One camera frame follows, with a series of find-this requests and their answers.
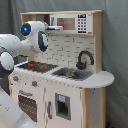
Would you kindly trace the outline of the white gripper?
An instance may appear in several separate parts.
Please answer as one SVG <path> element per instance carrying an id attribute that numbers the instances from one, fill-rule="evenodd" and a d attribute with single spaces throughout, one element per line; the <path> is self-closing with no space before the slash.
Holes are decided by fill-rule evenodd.
<path id="1" fill-rule="evenodd" d="M 48 26 L 46 30 L 63 30 L 62 26 Z"/>

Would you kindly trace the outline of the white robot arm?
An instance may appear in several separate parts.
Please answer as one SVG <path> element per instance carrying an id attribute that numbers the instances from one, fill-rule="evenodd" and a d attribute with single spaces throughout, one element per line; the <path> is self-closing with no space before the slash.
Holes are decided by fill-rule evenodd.
<path id="1" fill-rule="evenodd" d="M 58 30 L 44 21 L 27 21 L 21 26 L 20 40 L 13 34 L 0 34 L 0 79 L 14 70 L 14 57 L 31 56 L 48 48 L 49 30 Z M 0 87 L 0 128 L 36 128 L 32 119 L 23 112 L 13 99 Z"/>

